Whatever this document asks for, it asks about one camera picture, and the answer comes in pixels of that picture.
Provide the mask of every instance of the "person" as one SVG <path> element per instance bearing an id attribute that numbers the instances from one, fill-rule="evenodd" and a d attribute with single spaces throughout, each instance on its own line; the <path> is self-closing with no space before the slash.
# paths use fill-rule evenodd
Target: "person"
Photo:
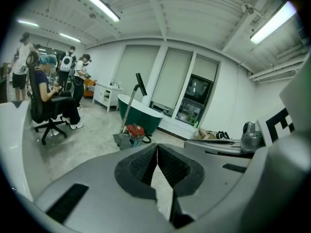
<path id="1" fill-rule="evenodd" d="M 66 90 L 68 75 L 70 71 L 71 64 L 76 61 L 76 57 L 73 55 L 74 51 L 76 50 L 75 46 L 71 46 L 68 52 L 64 52 L 58 63 L 59 67 L 59 85 L 62 87 L 63 90 Z"/>
<path id="2" fill-rule="evenodd" d="M 40 44 L 34 45 L 33 51 L 36 52 L 38 56 L 40 56 L 39 48 L 41 47 Z M 29 90 L 29 72 L 27 72 L 26 76 L 26 89 Z"/>
<path id="3" fill-rule="evenodd" d="M 22 44 L 19 46 L 15 54 L 17 60 L 13 66 L 13 77 L 12 77 L 13 88 L 15 89 L 17 101 L 20 100 L 20 92 L 19 92 L 20 90 L 22 99 L 25 100 L 26 97 L 25 91 L 26 78 L 27 78 L 26 60 L 30 51 L 34 49 L 33 45 L 30 43 L 30 34 L 28 32 L 25 32 L 19 41 Z"/>
<path id="4" fill-rule="evenodd" d="M 80 101 L 84 93 L 84 80 L 89 77 L 86 72 L 87 62 L 90 61 L 91 57 L 89 54 L 84 54 L 82 60 L 78 60 L 74 66 L 74 75 L 73 75 L 73 98 L 76 100 L 77 108 L 80 109 Z"/>
<path id="5" fill-rule="evenodd" d="M 54 87 L 53 89 L 50 88 L 46 73 L 50 73 L 51 67 L 55 65 L 57 65 L 55 55 L 41 55 L 39 66 L 35 68 L 36 85 L 43 101 L 43 111 L 53 110 L 55 104 L 51 102 L 52 98 L 58 96 L 67 97 L 66 100 L 60 102 L 58 107 L 58 110 L 63 112 L 61 119 L 62 121 L 69 123 L 72 130 L 80 129 L 83 127 L 83 123 L 77 110 L 76 101 L 71 97 L 71 93 L 69 91 L 60 92 L 59 87 Z"/>
<path id="6" fill-rule="evenodd" d="M 38 56 L 40 56 L 39 48 L 41 47 L 40 44 L 34 45 L 34 51 L 37 53 Z"/>

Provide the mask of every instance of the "ceiling light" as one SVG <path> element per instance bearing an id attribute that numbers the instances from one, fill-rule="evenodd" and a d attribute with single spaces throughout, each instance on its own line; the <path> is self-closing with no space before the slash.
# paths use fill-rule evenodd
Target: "ceiling light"
<path id="1" fill-rule="evenodd" d="M 81 42 L 80 40 L 78 40 L 78 39 L 76 39 L 76 38 L 73 38 L 73 37 L 71 37 L 71 36 L 69 36 L 69 35 L 66 35 L 66 34 L 63 34 L 63 33 L 60 33 L 60 35 L 61 35 L 61 36 L 64 36 L 64 37 L 67 37 L 67 38 L 69 38 L 69 39 L 71 39 L 71 40 L 74 40 L 74 41 L 77 41 L 77 42 Z"/>
<path id="2" fill-rule="evenodd" d="M 288 1 L 256 34 L 251 41 L 258 44 L 260 41 L 272 34 L 278 27 L 296 13 L 295 7 Z"/>
<path id="3" fill-rule="evenodd" d="M 117 16 L 102 0 L 90 0 L 93 4 L 99 7 L 107 16 L 109 16 L 114 22 L 120 21 L 120 17 Z"/>
<path id="4" fill-rule="evenodd" d="M 32 25 L 32 26 L 36 26 L 39 27 L 38 24 L 32 23 L 32 22 L 28 22 L 28 21 L 23 21 L 23 20 L 17 20 L 19 23 L 23 23 L 23 24 L 28 24 L 28 25 Z"/>

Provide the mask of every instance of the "black pants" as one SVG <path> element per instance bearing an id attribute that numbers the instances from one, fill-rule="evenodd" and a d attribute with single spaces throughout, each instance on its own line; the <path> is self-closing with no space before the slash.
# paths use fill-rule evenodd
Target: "black pants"
<path id="1" fill-rule="evenodd" d="M 59 73 L 58 73 L 59 85 L 62 87 L 63 91 L 66 91 L 68 75 L 69 75 L 69 72 L 59 71 Z"/>
<path id="2" fill-rule="evenodd" d="M 67 97 L 65 101 L 61 101 L 58 107 L 58 114 L 63 114 L 63 117 L 70 118 L 70 124 L 77 124 L 80 121 L 80 116 L 77 110 L 76 101 L 71 97 L 69 91 L 63 91 L 56 97 Z M 43 103 L 43 111 L 55 110 L 55 104 L 51 101 Z"/>
<path id="3" fill-rule="evenodd" d="M 84 93 L 83 83 L 84 83 L 83 79 L 76 76 L 73 77 L 74 90 L 72 97 L 76 100 L 77 107 L 80 106 L 80 101 Z"/>

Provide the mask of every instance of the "white desk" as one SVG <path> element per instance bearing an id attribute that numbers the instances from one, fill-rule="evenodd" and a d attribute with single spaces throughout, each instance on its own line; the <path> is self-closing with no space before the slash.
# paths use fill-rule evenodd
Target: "white desk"
<path id="1" fill-rule="evenodd" d="M 111 106 L 116 106 L 118 109 L 119 94 L 123 94 L 123 89 L 96 82 L 93 102 L 96 100 L 97 102 L 103 104 L 107 107 L 107 112 L 109 112 Z"/>

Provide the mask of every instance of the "concrete floor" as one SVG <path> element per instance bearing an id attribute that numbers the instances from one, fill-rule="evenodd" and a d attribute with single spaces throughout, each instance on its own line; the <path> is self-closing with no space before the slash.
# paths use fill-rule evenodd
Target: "concrete floor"
<path id="1" fill-rule="evenodd" d="M 15 100 L 15 94 L 10 84 L 10 97 Z M 43 161 L 54 181 L 71 171 L 79 164 L 91 158 L 119 151 L 112 134 L 117 133 L 121 126 L 121 117 L 114 107 L 107 113 L 106 107 L 92 103 L 92 99 L 82 98 L 79 115 L 83 128 L 71 130 L 69 126 L 60 124 L 58 127 L 68 135 L 64 138 L 58 132 L 50 131 L 46 137 L 46 145 L 39 145 Z M 38 139 L 41 140 L 45 129 L 40 129 Z M 168 143 L 183 147 L 184 141 L 156 130 L 152 141 Z M 153 175 L 152 185 L 156 189 L 157 207 L 169 219 L 173 190 L 157 166 Z"/>

